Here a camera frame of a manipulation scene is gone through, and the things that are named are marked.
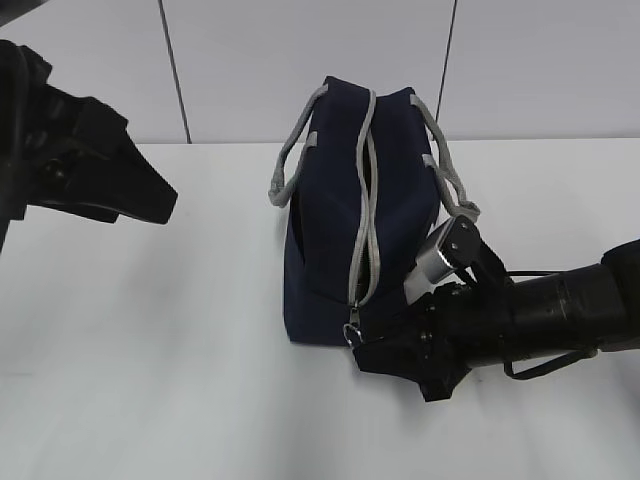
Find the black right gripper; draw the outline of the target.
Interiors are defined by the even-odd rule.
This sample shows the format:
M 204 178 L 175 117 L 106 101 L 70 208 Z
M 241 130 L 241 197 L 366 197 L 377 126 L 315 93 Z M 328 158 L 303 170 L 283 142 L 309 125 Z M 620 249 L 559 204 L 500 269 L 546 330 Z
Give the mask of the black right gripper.
M 506 355 L 510 313 L 500 294 L 449 283 L 429 299 L 367 304 L 358 314 L 358 368 L 414 382 L 425 402 L 450 399 L 473 369 Z

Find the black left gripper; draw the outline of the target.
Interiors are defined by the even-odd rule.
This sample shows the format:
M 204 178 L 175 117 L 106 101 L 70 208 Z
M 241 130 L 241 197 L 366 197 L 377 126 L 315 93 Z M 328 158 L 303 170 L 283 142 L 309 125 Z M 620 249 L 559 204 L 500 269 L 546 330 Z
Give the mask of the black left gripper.
M 30 48 L 14 49 L 14 211 L 165 225 L 178 194 L 129 137 L 128 120 L 49 85 L 51 71 Z

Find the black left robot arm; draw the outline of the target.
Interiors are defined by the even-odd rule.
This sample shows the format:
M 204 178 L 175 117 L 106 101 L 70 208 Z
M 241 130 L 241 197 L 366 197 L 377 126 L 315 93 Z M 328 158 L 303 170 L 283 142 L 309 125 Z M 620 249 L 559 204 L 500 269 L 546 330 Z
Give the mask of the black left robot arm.
M 136 147 L 127 119 L 50 85 L 51 72 L 34 50 L 1 42 L 1 231 L 30 206 L 166 224 L 178 194 Z

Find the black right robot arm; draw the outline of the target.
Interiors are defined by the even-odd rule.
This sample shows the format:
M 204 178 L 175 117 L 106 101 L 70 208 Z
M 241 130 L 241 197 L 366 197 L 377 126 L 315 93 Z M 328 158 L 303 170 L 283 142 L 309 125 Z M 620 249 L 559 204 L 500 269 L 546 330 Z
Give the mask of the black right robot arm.
M 366 373 L 410 380 L 445 400 L 472 369 L 513 380 L 548 375 L 600 352 L 639 347 L 639 243 L 593 265 L 515 282 L 491 251 L 463 282 L 423 295 L 353 348 Z

